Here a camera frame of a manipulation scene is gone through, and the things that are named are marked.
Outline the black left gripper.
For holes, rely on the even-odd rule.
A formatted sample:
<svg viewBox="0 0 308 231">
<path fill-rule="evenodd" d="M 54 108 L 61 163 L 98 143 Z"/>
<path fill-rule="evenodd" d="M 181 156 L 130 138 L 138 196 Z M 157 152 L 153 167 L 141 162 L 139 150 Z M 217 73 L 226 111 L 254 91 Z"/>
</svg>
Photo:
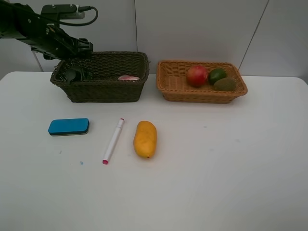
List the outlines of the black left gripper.
<svg viewBox="0 0 308 231">
<path fill-rule="evenodd" d="M 43 54 L 44 59 L 47 60 L 84 58 L 93 52 L 93 44 L 87 39 L 71 37 L 52 24 L 46 26 L 42 36 L 31 41 L 34 42 L 30 46 L 31 50 Z"/>
</svg>

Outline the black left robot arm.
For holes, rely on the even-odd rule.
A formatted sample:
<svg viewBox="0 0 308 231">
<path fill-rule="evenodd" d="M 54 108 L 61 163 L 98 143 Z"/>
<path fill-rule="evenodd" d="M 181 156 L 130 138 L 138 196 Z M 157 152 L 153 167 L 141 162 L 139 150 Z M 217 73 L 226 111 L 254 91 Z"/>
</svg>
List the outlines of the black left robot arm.
<svg viewBox="0 0 308 231">
<path fill-rule="evenodd" d="M 16 39 L 31 47 L 33 52 L 41 53 L 46 60 L 66 60 L 84 58 L 93 51 L 93 44 L 86 38 L 68 35 L 64 26 L 88 26 L 87 23 L 68 23 L 68 20 L 83 19 L 85 12 L 94 10 L 92 6 L 75 4 L 44 5 L 41 13 L 35 13 L 29 5 L 0 2 L 0 37 Z"/>
</svg>

